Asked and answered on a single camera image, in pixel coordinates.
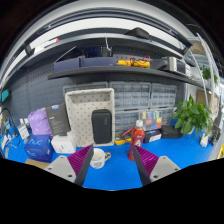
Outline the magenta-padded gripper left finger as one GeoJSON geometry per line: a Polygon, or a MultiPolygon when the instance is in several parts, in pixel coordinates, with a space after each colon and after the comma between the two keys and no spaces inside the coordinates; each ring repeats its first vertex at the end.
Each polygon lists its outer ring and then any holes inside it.
{"type": "Polygon", "coordinates": [[[50,163],[45,171],[82,186],[90,161],[93,156],[93,146],[86,146],[69,156],[59,156],[50,163]]]}

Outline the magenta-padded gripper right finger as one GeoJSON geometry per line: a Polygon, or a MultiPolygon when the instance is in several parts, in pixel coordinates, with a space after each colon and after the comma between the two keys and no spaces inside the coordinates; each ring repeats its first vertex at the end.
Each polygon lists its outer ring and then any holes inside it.
{"type": "Polygon", "coordinates": [[[180,170],[167,156],[156,156],[139,146],[133,147],[133,156],[143,186],[180,170]]]}

